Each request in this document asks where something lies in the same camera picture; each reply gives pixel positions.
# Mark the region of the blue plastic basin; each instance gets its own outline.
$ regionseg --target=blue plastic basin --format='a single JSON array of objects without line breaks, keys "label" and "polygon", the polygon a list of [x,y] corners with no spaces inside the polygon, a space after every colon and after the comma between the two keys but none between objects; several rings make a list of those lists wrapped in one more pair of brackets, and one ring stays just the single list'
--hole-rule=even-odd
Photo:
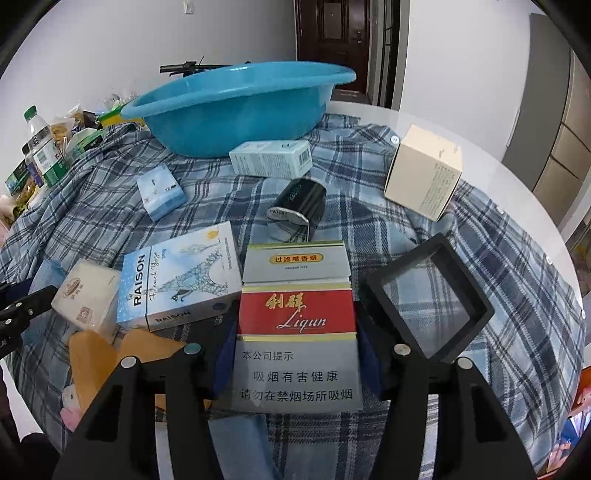
[{"label": "blue plastic basin", "polygon": [[294,140],[326,111],[335,85],[355,72],[307,61],[251,63],[174,80],[121,110],[143,118],[169,150],[188,157],[222,157],[249,140]]}]

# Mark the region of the small blue box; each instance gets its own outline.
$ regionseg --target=small blue box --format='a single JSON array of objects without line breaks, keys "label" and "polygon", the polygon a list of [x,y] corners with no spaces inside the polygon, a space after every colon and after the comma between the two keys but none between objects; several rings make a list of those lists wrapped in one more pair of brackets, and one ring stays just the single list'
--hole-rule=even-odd
[{"label": "small blue box", "polygon": [[187,196],[166,165],[158,165],[137,178],[144,208],[153,222],[187,201]]}]

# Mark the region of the metal screw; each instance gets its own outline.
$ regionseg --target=metal screw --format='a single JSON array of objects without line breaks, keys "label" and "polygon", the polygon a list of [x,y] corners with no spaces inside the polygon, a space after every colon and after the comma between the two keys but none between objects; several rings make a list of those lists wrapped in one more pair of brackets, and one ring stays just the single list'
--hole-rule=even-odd
[{"label": "metal screw", "polygon": [[457,359],[457,366],[463,368],[464,370],[470,370],[474,366],[474,364],[472,363],[472,360],[470,360],[469,358],[461,356]]},{"label": "metal screw", "polygon": [[198,343],[188,343],[184,346],[183,350],[187,355],[195,355],[201,351],[201,345]]},{"label": "metal screw", "polygon": [[131,368],[132,366],[134,366],[137,363],[137,360],[135,359],[134,356],[126,356],[122,361],[121,361],[121,366],[123,368]]},{"label": "metal screw", "polygon": [[394,353],[407,356],[410,353],[410,347],[406,343],[397,343],[394,345]]}]

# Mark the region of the black square frame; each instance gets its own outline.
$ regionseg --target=black square frame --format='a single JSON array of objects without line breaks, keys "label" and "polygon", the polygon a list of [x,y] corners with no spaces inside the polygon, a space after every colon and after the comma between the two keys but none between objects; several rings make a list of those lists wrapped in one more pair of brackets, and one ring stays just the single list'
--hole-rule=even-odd
[{"label": "black square frame", "polygon": [[384,285],[427,258],[435,264],[469,315],[466,324],[429,359],[431,362],[452,363],[484,328],[495,310],[442,233],[437,233],[386,267],[368,275],[362,281],[360,298],[378,326],[397,342],[405,343],[426,358],[400,312],[388,298]]}]

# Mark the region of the water bottle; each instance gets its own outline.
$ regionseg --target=water bottle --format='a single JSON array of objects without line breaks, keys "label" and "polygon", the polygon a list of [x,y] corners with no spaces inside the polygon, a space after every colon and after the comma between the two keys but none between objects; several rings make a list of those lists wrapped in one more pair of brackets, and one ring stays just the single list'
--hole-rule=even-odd
[{"label": "water bottle", "polygon": [[33,105],[25,112],[25,120],[31,136],[27,142],[33,159],[48,186],[55,185],[68,171],[64,157],[51,133],[49,124],[37,115],[37,107]]}]

